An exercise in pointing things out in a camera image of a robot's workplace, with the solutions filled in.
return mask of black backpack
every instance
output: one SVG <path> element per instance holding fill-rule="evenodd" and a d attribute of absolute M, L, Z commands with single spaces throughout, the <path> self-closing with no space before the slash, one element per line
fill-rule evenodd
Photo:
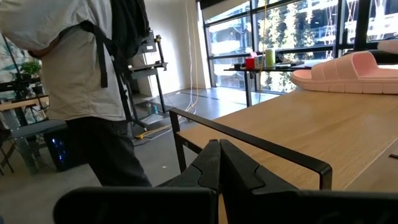
<path fill-rule="evenodd" d="M 142 40 L 149 36 L 149 21 L 144 0 L 110 0 L 112 6 L 112 39 L 107 38 L 103 31 L 90 21 L 80 23 L 80 27 L 94 34 L 97 45 L 99 68 L 101 70 L 101 87 L 108 87 L 106 73 L 104 45 L 113 60 L 119 92 L 126 118 L 132 121 L 128 104 L 127 92 L 123 83 L 129 88 L 131 79 L 127 60 L 133 58 L 142 44 Z"/>

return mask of computer tower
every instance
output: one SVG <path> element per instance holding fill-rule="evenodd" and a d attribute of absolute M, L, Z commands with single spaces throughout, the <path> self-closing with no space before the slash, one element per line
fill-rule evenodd
<path fill-rule="evenodd" d="M 59 172 L 86 163 L 68 128 L 44 134 L 44 141 Z"/>

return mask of concrete floor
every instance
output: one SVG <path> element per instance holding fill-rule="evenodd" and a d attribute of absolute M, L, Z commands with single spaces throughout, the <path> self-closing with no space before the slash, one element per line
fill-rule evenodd
<path fill-rule="evenodd" d="M 168 94 L 165 97 L 165 103 L 184 110 L 190 102 L 189 93 L 190 90 L 183 90 Z M 195 106 L 197 115 L 208 119 L 215 119 L 246 107 L 244 91 L 214 88 L 200 90 L 197 95 L 199 96 Z M 261 101 L 274 97 L 277 95 L 262 94 Z M 253 94 L 252 100 L 253 104 L 258 102 L 258 93 Z M 194 125 L 194 123 L 182 123 L 181 127 L 185 129 Z M 45 162 L 40 169 L 40 174 L 30 176 L 26 172 L 20 155 L 14 153 L 11 164 L 15 168 L 15 173 L 11 174 L 5 167 L 6 175 L 0 176 L 0 217 L 5 219 L 5 224 L 53 223 L 53 206 L 63 194 L 79 187 L 100 186 L 88 165 L 56 173 L 48 151 L 42 149 L 40 152 Z M 180 173 L 171 132 L 148 144 L 136 147 L 136 155 L 152 185 L 159 185 Z M 196 158 L 196 154 L 188 149 L 185 149 L 185 156 L 189 163 Z"/>

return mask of yellow cable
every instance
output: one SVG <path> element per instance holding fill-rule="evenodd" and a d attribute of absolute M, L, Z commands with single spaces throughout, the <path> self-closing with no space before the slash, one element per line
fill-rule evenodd
<path fill-rule="evenodd" d="M 264 31 L 263 31 L 263 40 L 262 40 L 262 60 L 261 60 L 261 67 L 260 67 L 260 92 L 259 92 L 259 103 L 261 101 L 261 91 L 262 91 L 262 85 L 261 85 L 261 73 L 262 73 L 262 69 L 264 66 L 264 57 L 266 54 L 266 50 L 265 50 L 265 46 L 266 46 L 266 19 L 267 19 L 267 3 L 265 2 L 265 6 L 264 6 Z"/>
<path fill-rule="evenodd" d="M 192 104 L 188 109 L 186 109 L 185 111 L 189 111 L 190 109 L 192 109 L 197 103 L 198 103 L 198 99 L 199 99 L 199 87 L 198 87 L 198 63 L 197 63 L 197 43 L 196 43 L 196 37 L 195 37 L 195 33 L 193 34 L 193 47 L 194 47 L 194 49 L 195 49 L 195 51 L 194 51 L 194 53 L 195 53 L 195 56 L 194 56 L 194 59 L 195 59 L 195 69 L 196 69 L 196 80 L 197 80 L 197 99 L 195 100 L 195 103 L 194 104 Z M 155 129 L 155 130 L 152 130 L 152 131 L 146 131 L 146 132 L 144 132 L 144 133 L 142 133 L 142 134 L 140 134 L 140 135 L 138 135 L 138 136 L 136 136 L 136 139 L 143 139 L 145 136 L 147 136 L 147 135 L 149 135 L 149 134 L 154 134 L 154 133 L 157 133 L 157 132 L 159 132 L 159 131 L 163 131 L 163 130 L 165 130 L 166 128 L 169 128 L 169 127 L 171 127 L 171 124 L 170 125 L 166 125 L 166 126 L 163 126 L 163 127 L 160 127 L 160 128 L 157 128 L 157 129 Z"/>

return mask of gray pants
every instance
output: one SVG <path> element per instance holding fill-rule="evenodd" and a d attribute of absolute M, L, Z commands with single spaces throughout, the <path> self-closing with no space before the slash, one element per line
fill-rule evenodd
<path fill-rule="evenodd" d="M 88 117 L 67 124 L 72 141 L 103 186 L 151 186 L 134 153 L 128 121 Z"/>

